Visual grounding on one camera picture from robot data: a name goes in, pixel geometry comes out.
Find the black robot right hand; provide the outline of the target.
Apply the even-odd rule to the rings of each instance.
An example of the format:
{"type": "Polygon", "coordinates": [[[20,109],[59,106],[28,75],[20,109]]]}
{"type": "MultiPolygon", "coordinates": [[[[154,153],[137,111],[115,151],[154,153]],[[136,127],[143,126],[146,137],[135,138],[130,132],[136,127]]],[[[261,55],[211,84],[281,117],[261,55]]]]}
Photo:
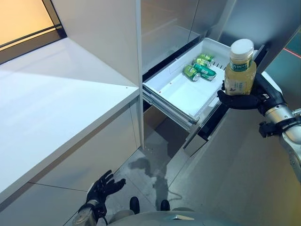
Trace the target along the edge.
{"type": "Polygon", "coordinates": [[[217,96],[228,108],[237,110],[257,109],[262,115],[265,115],[268,110],[276,106],[287,106],[283,95],[260,73],[255,75],[252,90],[249,95],[230,96],[225,94],[223,90],[219,90],[217,91],[217,96]]]}

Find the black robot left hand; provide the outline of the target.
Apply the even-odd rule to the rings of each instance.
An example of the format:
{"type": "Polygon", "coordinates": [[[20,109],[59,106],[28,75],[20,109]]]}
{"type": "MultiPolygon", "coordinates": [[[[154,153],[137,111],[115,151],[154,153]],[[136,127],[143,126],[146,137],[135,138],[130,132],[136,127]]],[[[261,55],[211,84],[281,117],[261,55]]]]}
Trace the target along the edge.
{"type": "Polygon", "coordinates": [[[93,183],[87,193],[86,205],[104,208],[107,197],[124,187],[126,179],[122,178],[119,181],[115,181],[113,176],[112,170],[109,170],[93,183]]]}

